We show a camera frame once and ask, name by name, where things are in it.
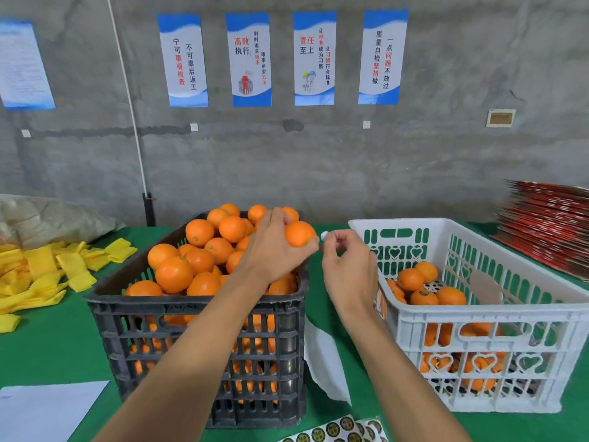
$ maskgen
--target gray wall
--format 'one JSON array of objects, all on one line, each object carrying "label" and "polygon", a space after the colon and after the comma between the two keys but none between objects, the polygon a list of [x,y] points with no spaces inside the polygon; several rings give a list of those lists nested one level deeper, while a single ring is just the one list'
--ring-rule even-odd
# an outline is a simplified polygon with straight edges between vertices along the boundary
[{"label": "gray wall", "polygon": [[[113,5],[158,224],[226,201],[288,204],[311,222],[486,220],[506,194],[502,178],[589,185],[589,0]],[[410,15],[399,105],[359,106],[364,10],[402,7]],[[292,12],[318,9],[338,15],[335,105],[295,107]],[[270,14],[272,108],[232,106],[225,12],[248,10]],[[168,106],[158,12],[201,15],[209,108]],[[58,106],[0,108],[0,192],[76,201],[143,224],[106,0],[0,0],[0,16],[34,22]],[[514,127],[485,129],[489,108],[517,108]],[[201,131],[190,133],[191,122]]]}]

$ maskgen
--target poster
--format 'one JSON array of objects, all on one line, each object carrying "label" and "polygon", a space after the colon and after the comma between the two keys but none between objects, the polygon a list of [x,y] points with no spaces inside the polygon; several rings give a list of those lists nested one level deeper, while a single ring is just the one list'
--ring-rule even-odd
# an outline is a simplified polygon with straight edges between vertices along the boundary
[{"label": "poster", "polygon": [[30,21],[0,20],[0,97],[7,110],[55,109]]},{"label": "poster", "polygon": [[399,103],[409,11],[367,10],[364,14],[359,104]]},{"label": "poster", "polygon": [[208,107],[200,17],[159,14],[157,22],[170,107]]},{"label": "poster", "polygon": [[333,105],[335,100],[335,12],[295,12],[294,104]]},{"label": "poster", "polygon": [[268,14],[225,14],[225,19],[233,106],[271,107]]}]

